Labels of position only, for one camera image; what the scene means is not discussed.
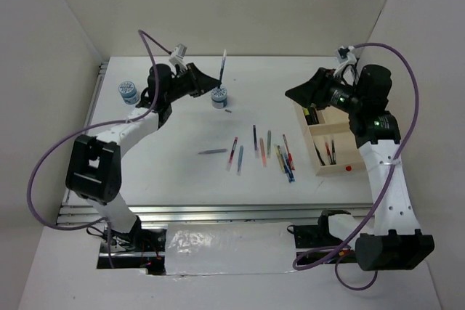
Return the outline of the blue clear-cap pen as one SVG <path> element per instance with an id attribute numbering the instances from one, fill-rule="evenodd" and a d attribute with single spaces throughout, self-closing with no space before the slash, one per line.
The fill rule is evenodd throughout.
<path id="1" fill-rule="evenodd" d="M 221 87 L 221 85 L 222 85 L 222 79 L 223 79 L 223 76 L 224 76 L 226 59 L 227 59 L 227 50 L 224 49 L 223 55 L 222 55 L 222 61 L 221 61 L 221 65 L 220 65 L 220 70 L 219 70 L 219 85 L 218 85 L 218 87 Z"/>

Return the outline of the yellow highlighter marker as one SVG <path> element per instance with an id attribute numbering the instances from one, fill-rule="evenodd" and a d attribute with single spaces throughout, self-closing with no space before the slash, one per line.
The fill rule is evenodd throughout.
<path id="1" fill-rule="evenodd" d="M 313 107 L 303 108 L 303 112 L 308 126 L 319 124 L 318 115 Z"/>

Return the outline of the red clear-cap pen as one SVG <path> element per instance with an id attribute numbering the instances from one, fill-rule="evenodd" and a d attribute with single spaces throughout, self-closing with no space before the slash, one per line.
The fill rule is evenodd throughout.
<path id="1" fill-rule="evenodd" d="M 332 160 L 332 157 L 331 157 L 331 151 L 330 151 L 330 148 L 329 148 L 329 144 L 327 142 L 325 142 L 325 151 L 326 151 L 326 155 L 327 155 L 327 158 L 328 158 L 328 164 L 332 165 L 333 160 Z"/>

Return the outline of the violet clear-cap pen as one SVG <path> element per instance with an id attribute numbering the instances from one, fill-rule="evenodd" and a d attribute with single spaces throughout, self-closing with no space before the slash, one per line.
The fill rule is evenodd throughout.
<path id="1" fill-rule="evenodd" d="M 256 125 L 253 125 L 253 140 L 254 140 L 254 154 L 255 158 L 259 157 L 259 150 L 258 150 L 258 142 L 257 142 L 257 135 L 256 135 Z"/>

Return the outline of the black clear-cap pen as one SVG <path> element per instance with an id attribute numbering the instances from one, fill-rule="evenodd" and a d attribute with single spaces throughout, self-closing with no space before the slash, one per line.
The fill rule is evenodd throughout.
<path id="1" fill-rule="evenodd" d="M 333 160 L 333 165 L 336 165 L 336 149 L 335 149 L 335 143 L 334 140 L 331 140 L 331 157 Z"/>

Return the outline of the magenta clear-cap pen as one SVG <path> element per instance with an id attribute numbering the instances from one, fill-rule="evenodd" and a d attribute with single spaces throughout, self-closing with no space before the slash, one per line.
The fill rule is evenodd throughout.
<path id="1" fill-rule="evenodd" d="M 234 141 L 233 141 L 233 144 L 232 144 L 232 147 L 231 147 L 231 151 L 230 151 L 229 158 L 228 158 L 228 161 L 227 161 L 226 171 L 230 171 L 230 169 L 232 167 L 233 158 L 234 158 L 235 150 L 236 150 L 236 147 L 237 147 L 237 143 L 238 143 L 238 137 L 236 136 L 234 138 Z"/>

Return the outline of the light blue clear pen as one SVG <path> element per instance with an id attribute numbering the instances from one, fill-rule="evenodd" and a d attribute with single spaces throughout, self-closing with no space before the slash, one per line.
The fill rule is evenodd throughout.
<path id="1" fill-rule="evenodd" d="M 242 170 L 242 164 L 243 164 L 243 151 L 244 147 L 243 145 L 240 146 L 239 148 L 239 154 L 238 154 L 238 162 L 237 162 L 237 171 L 236 174 L 240 176 L 241 170 Z"/>

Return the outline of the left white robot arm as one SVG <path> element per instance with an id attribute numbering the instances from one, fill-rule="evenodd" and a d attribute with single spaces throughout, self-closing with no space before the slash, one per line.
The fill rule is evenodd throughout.
<path id="1" fill-rule="evenodd" d="M 157 64 L 149 69 L 147 87 L 128 120 L 95 136 L 76 137 L 65 185 L 107 219 L 112 235 L 125 250 L 137 250 L 150 234 L 121 196 L 122 158 L 167 122 L 174 101 L 187 95 L 202 96 L 218 86 L 218 79 L 202 73 L 193 63 L 176 71 Z"/>

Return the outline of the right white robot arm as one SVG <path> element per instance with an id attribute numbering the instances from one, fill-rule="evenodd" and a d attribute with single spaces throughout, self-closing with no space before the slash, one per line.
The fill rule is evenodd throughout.
<path id="1" fill-rule="evenodd" d="M 335 70 L 319 68 L 310 80 L 285 92 L 302 107 L 335 107 L 348 115 L 368 174 L 373 198 L 368 216 L 374 226 L 358 229 L 356 220 L 340 213 L 318 227 L 317 237 L 325 246 L 345 241 L 364 271 L 411 270 L 434 250 L 433 237 L 422 233 L 411 206 L 400 157 L 408 138 L 400 135 L 387 110 L 391 88 L 387 68 L 366 65 L 352 85 L 342 83 Z"/>

